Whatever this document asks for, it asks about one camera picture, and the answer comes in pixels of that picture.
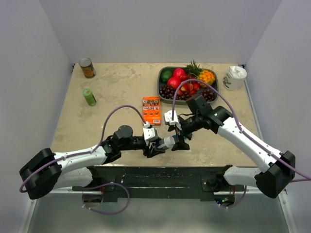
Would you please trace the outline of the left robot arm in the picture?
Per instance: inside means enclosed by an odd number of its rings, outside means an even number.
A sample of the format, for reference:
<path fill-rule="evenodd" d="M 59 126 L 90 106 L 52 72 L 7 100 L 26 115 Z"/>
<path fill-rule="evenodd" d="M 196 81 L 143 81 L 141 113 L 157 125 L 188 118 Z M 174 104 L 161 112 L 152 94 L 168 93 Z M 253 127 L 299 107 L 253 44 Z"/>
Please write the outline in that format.
<path fill-rule="evenodd" d="M 23 180 L 20 192 L 35 200 L 67 186 L 96 190 L 101 179 L 90 172 L 89 166 L 112 163 L 121 157 L 123 150 L 141 150 L 144 156 L 152 158 L 165 153 L 173 144 L 173 137 L 160 138 L 155 128 L 143 128 L 141 136 L 134 136 L 130 126 L 122 125 L 113 135 L 91 148 L 58 153 L 46 148 L 19 171 Z"/>

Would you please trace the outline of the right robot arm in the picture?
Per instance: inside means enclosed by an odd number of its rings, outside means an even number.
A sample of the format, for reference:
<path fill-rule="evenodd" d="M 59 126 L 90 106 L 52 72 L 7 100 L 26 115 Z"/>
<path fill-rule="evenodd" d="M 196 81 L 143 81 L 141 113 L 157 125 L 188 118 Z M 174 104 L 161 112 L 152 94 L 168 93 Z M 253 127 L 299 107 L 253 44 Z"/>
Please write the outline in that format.
<path fill-rule="evenodd" d="M 281 152 L 266 144 L 236 121 L 231 112 L 222 106 L 212 108 L 201 95 L 188 99 L 187 105 L 192 113 L 187 119 L 172 110 L 164 114 L 169 131 L 177 134 L 172 150 L 189 150 L 184 138 L 206 129 L 230 141 L 256 164 L 256 167 L 229 166 L 216 179 L 219 189 L 251 186 L 274 199 L 294 179 L 295 156 L 290 151 Z"/>

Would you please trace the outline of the white pill bottle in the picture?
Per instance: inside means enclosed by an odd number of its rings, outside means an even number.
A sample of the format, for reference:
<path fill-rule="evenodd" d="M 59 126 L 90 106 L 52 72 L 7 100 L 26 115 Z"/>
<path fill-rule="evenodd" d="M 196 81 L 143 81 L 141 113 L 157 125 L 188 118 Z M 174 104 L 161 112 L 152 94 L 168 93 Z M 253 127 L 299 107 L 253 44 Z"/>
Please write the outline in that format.
<path fill-rule="evenodd" d="M 159 149 L 167 150 L 167 149 L 172 148 L 174 144 L 175 144 L 175 138 L 173 136 L 168 136 L 156 142 L 155 146 Z"/>

